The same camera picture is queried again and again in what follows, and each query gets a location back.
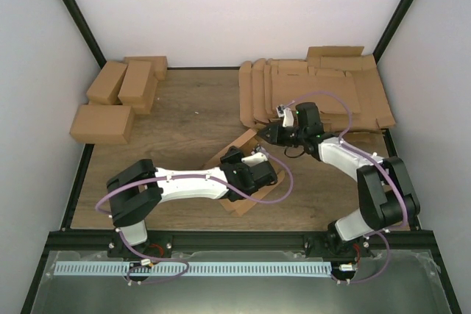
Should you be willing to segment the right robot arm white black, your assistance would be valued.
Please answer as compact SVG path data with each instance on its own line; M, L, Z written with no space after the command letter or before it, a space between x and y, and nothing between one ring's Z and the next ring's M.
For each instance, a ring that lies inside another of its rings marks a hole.
M261 129L260 138L275 146L302 147L357 184L358 209L327 227L327 248L333 256L344 257L353 249L353 241L390 226L407 226L419 215L419 199L399 157L366 153L326 132L313 102L298 104L295 110L279 106L277 112L280 121Z

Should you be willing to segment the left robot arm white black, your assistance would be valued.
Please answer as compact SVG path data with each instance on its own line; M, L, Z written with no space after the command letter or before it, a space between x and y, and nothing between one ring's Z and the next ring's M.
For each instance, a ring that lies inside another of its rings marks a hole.
M159 203L206 198L242 200L278 182L268 157L258 151L251 155L231 146L218 166L198 171L173 171L157 168L150 159L142 159L109 179L113 226L124 236L124 248L135 258L150 249L145 218Z

